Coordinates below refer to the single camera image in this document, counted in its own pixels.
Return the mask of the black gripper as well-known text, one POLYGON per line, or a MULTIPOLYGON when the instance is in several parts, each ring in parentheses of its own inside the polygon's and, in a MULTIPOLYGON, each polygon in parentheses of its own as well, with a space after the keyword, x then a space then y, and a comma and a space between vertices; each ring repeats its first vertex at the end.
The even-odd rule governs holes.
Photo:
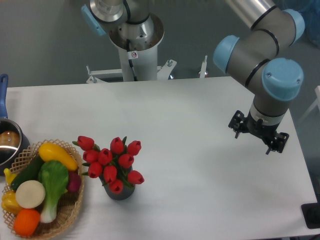
POLYGON ((228 127, 235 132, 236 139, 241 133, 246 133, 248 129, 250 134, 261 139, 267 145, 266 155, 270 152, 278 152, 281 154, 290 137, 288 133, 276 132, 278 124, 264 125, 261 119, 254 120, 250 112, 246 118, 240 110, 234 113, 228 127))

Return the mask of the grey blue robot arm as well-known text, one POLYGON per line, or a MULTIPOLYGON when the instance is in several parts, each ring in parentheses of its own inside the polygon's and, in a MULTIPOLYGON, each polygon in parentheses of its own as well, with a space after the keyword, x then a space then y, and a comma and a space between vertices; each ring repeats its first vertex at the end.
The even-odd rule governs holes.
MULTIPOLYGON (((234 35, 220 41, 214 64, 254 94, 249 113, 236 111, 229 127, 236 134, 261 139, 271 152, 281 153, 289 135, 277 132, 304 80, 298 63, 279 58, 305 30, 301 14, 280 10, 271 0, 229 0, 227 4, 247 24, 246 39, 234 35)), ((81 14, 98 36, 108 35, 117 47, 126 82, 159 80, 158 45, 164 36, 161 20, 147 0, 92 0, 81 14)))

